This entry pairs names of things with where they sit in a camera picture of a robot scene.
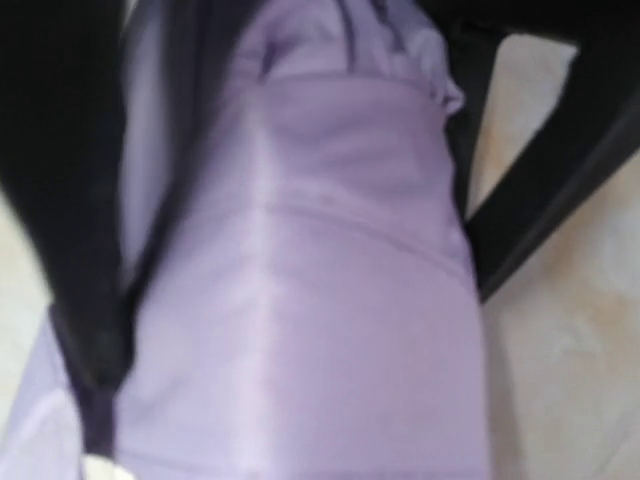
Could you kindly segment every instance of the tiled floor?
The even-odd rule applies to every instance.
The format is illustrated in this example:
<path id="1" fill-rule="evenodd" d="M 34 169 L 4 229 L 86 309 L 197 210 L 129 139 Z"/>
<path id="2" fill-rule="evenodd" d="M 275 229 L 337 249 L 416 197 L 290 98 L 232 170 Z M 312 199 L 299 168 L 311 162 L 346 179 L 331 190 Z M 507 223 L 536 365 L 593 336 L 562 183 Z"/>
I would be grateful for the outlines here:
<path id="1" fill-rule="evenodd" d="M 552 107 L 571 55 L 527 37 L 503 48 L 476 203 Z M 640 472 L 638 185 L 634 161 L 486 307 L 497 480 L 629 480 Z M 0 204 L 0 430 L 46 301 Z"/>

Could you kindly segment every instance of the beige floor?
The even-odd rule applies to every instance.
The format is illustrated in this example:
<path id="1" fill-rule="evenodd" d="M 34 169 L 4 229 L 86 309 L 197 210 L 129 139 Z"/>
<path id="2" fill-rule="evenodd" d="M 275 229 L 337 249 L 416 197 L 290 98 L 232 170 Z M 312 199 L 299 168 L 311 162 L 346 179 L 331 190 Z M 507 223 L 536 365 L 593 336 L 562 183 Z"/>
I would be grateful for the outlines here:
<path id="1" fill-rule="evenodd" d="M 527 37 L 503 48 L 476 203 L 551 108 L 571 56 L 568 47 Z M 486 307 L 496 480 L 640 478 L 637 185 L 636 161 Z M 0 204 L 0 431 L 46 301 Z"/>

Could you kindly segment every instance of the lavender fabric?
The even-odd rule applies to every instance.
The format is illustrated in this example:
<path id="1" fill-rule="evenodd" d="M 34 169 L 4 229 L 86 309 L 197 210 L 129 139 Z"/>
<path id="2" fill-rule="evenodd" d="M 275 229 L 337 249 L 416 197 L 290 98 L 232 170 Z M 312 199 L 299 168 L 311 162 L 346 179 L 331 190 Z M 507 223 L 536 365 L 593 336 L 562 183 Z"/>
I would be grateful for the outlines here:
<path id="1" fill-rule="evenodd" d="M 172 175 L 169 3 L 143 2 L 130 37 L 129 270 Z M 199 82 L 203 127 L 185 153 L 198 175 L 114 410 L 110 453 L 139 480 L 490 478 L 443 135 L 462 96 L 432 23 L 410 0 L 381 4 L 264 2 L 219 101 Z M 45 325 L 9 449 L 43 398 L 74 391 L 56 349 Z"/>

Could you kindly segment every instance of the lavender dress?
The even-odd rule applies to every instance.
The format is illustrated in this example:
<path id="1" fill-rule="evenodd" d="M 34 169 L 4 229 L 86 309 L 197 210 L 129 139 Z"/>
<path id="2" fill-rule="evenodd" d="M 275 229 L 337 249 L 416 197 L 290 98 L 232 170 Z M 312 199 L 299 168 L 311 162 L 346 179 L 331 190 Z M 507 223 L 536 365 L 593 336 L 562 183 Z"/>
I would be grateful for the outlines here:
<path id="1" fill-rule="evenodd" d="M 159 53 L 170 3 L 143 2 L 129 37 L 130 268 L 176 151 Z M 139 480 L 490 478 L 443 135 L 461 94 L 431 22 L 410 0 L 383 3 L 264 2 L 222 86 L 206 81 L 207 49 L 191 52 L 200 128 L 182 155 L 198 174 L 140 312 L 109 452 Z M 2 480 L 79 478 L 69 377 L 45 322 Z"/>

